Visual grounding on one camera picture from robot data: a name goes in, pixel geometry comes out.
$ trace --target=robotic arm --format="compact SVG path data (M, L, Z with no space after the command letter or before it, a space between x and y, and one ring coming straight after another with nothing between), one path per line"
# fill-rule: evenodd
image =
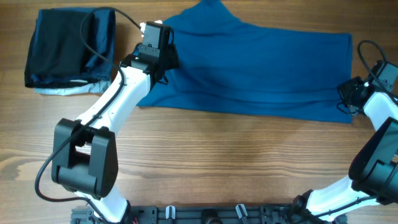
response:
M392 162L398 149L398 106L390 95L379 91L373 80L363 82L354 78L339 86L343 104L351 112L369 116L376 133L353 161L349 175L338 182L325 189L309 190L288 205L178 209L130 206L114 185L118 174L116 135L155 83L167 84L165 71L178 68L178 55L170 36L174 38L170 27L153 22L146 24L144 40L137 45L138 54L128 55L120 64L125 85L117 98L54 157L52 180L79 197L90 199L97 209L73 210L71 223L313 224L334 221L340 224L346 221L341 214L356 208L398 203L398 166ZM382 79L387 71L398 75L398 68L390 66L393 65L379 66L378 78ZM62 119L57 124L54 151L114 96L122 75L119 72L104 95L75 121ZM85 144L91 144L90 155L76 150L76 146Z

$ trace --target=stack of cloth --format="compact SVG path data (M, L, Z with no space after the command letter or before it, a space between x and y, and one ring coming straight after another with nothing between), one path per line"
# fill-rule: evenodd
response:
M336 108L351 78L350 34L299 32L241 22L220 0L164 21L180 68L166 71L138 106L350 123Z
M80 39L80 24L90 8L39 11L30 40L25 86L46 95L104 93L111 84L112 66L92 54ZM83 26L83 38L113 61L116 36L114 11L94 12Z

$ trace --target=wood grain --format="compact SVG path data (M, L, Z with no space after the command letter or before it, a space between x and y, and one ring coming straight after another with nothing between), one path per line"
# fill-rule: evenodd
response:
M42 96L24 87L23 72L39 9L113 6L136 21L166 19L197 1L3 1L0 5L0 223L68 223L81 202L54 204L34 193L39 167L52 150L53 129L74 119L99 96ZM350 32L379 42L398 62L398 1L224 1L244 22L283 29ZM116 61L128 54L139 32L117 17ZM379 58L364 50L368 60ZM353 76L366 76L354 53ZM308 189L347 174L372 136L367 118L353 124L241 116L167 108L136 108L118 136L117 186L133 205L232 205L289 203ZM71 196L50 180L53 197ZM397 223L397 205L362 208L349 223Z

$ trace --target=blue towel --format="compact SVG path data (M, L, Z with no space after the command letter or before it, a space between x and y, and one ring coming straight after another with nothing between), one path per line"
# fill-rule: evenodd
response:
M55 8L56 10L68 10L78 12L90 12L93 8L84 7L66 7L66 8ZM35 43L39 33L39 27L42 21L42 11L39 11L36 22L35 30ZM116 18L114 11L111 10L100 10L94 12L94 21L92 26L92 38L89 43L93 49L98 53L104 55L106 58L113 61L114 58L114 45L116 40ZM32 49L32 53L35 54L35 44ZM76 76L69 76L65 78L57 77L46 77L40 78L35 74L32 74L32 79L35 83L48 84L51 82L69 82L70 80L81 80L87 78L94 78L98 80L111 81L112 65L98 56L93 55L85 65L85 71Z
M219 0L164 23L174 28L180 68L138 106L352 122L336 109L337 86L351 78L350 34L254 26Z

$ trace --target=wooden surface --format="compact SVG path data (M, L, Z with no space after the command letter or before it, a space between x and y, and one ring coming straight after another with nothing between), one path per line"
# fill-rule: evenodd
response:
M31 2L0 5L0 223L68 223L70 210L84 203L40 200L34 193L34 179L52 151L56 123L76 118L98 96L42 96L24 87L27 49L38 10L113 6L142 22L166 19L196 1ZM224 3L235 16L259 26L350 32L355 45L361 39L376 40L389 59L398 62L398 1ZM117 23L116 59L120 60L140 35L124 18L118 16ZM364 53L371 63L379 58L374 50ZM366 71L355 52L356 75L366 76ZM366 118L336 124L139 108L117 139L116 185L133 205L289 203L308 189L323 188L344 177L373 133ZM42 191L52 197L71 196L50 181L49 170ZM397 223L397 209L397 205L362 208L349 214L349 223Z

